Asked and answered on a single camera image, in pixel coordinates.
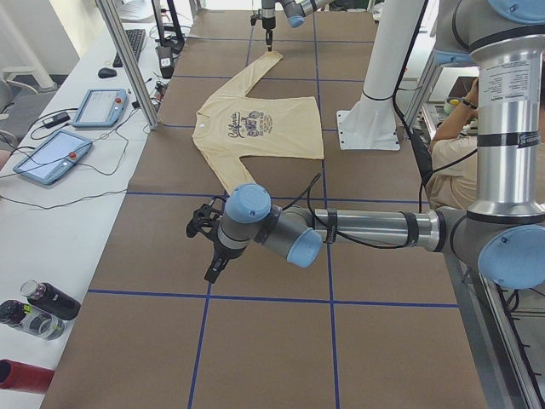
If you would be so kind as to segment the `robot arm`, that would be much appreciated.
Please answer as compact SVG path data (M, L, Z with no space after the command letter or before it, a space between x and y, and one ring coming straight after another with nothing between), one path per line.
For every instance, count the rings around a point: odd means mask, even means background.
M254 183L215 210L208 238L215 282L250 241L299 267L323 244L351 241L378 249L421 246L451 254L495 283L525 289L544 281L544 208L536 201L541 1L443 1L435 50L442 64L479 67L477 193L465 210L426 213L282 209Z
M305 0L301 3L293 0L262 0L261 7L250 16L250 24L254 26L258 20L261 21L261 25L266 31L265 41L268 52L273 50L273 30L276 28L275 10L277 3L282 6L290 26L296 28L301 26L310 14L332 3L332 0Z

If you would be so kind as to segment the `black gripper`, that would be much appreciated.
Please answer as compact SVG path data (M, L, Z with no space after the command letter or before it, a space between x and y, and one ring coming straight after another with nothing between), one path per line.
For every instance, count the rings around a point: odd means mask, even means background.
M262 27L266 30L267 52L270 52L273 50L273 29L275 28L275 18L263 17L261 21Z
M244 246L232 248L229 245L223 244L219 239L216 239L214 242L213 260L205 273L204 279L209 283L215 283L227 264L231 260L240 257L244 250Z

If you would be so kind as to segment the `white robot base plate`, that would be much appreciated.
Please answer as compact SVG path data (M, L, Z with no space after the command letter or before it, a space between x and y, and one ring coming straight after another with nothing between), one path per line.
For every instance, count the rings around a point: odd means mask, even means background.
M341 150L400 149L392 108L380 112L341 110L336 113L336 121Z

